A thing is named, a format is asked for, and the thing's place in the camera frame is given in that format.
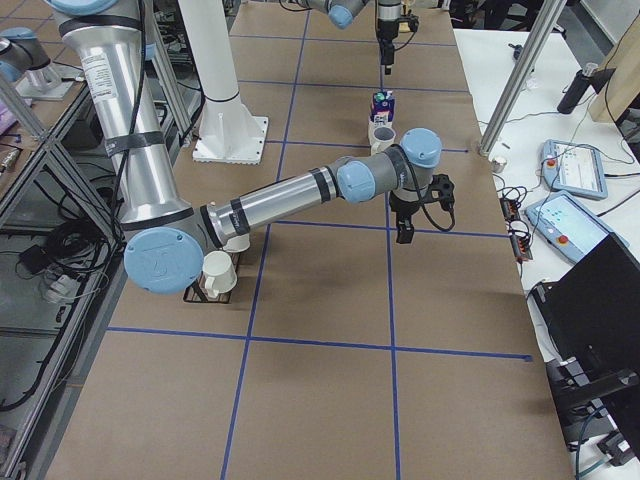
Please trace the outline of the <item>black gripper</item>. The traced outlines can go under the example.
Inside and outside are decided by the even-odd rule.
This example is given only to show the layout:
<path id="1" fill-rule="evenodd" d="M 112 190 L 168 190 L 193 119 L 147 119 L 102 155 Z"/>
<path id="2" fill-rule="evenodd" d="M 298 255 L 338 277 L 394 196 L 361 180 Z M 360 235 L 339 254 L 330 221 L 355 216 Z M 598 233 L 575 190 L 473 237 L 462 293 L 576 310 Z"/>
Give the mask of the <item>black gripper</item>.
<path id="1" fill-rule="evenodd" d="M 378 17 L 376 19 L 376 38 L 380 51 L 380 65 L 385 75 L 392 73 L 395 62 L 394 40 L 399 34 L 400 17 L 398 15 Z"/>
<path id="2" fill-rule="evenodd" d="M 420 200 L 403 200 L 394 192 L 391 192 L 389 206 L 395 214 L 396 242 L 398 244 L 411 244 L 415 233 L 412 217 L 424 206 L 424 203 Z"/>

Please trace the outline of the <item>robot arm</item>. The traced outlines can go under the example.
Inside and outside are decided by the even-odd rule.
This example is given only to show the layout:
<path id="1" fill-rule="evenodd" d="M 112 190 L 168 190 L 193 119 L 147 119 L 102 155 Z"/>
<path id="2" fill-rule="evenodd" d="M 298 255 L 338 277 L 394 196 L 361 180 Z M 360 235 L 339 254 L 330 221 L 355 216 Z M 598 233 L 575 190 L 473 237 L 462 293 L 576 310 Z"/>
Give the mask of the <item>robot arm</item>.
<path id="1" fill-rule="evenodd" d="M 368 6 L 369 1 L 361 0 L 323 0 L 323 1 L 291 1 L 295 8 L 286 6 L 280 1 L 280 6 L 291 12 L 316 10 L 324 13 L 331 23 L 346 29 L 356 17 Z M 402 1 L 372 1 L 374 5 L 374 31 L 379 48 L 379 63 L 384 76 L 392 73 L 395 55 L 413 40 L 419 29 L 419 17 Z M 408 40 L 401 46 L 394 44 L 399 36 L 400 27 L 405 25 L 411 33 Z"/>
<path id="2" fill-rule="evenodd" d="M 387 195 L 401 244 L 412 240 L 413 215 L 429 204 L 453 211 L 453 184 L 435 173 L 440 139 L 424 128 L 407 131 L 379 153 L 345 156 L 285 180 L 254 174 L 268 121 L 241 100 L 218 1 L 179 5 L 204 105 L 195 163 L 173 167 L 145 84 L 150 8 L 142 1 L 55 1 L 51 7 L 63 42 L 81 61 L 115 168 L 123 210 L 114 218 L 125 233 L 126 273 L 138 287 L 181 292 L 235 239 L 338 198 L 354 204 Z"/>

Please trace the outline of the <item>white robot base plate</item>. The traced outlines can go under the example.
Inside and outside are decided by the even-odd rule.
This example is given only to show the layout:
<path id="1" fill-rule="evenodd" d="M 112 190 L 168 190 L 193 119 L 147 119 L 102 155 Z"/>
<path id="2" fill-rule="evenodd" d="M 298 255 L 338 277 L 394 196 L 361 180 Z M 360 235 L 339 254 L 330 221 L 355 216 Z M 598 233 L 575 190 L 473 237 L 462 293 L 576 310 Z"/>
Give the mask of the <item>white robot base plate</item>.
<path id="1" fill-rule="evenodd" d="M 252 115 L 241 99 L 223 3 L 186 0 L 179 7 L 205 99 L 193 158 L 258 164 L 269 119 Z"/>

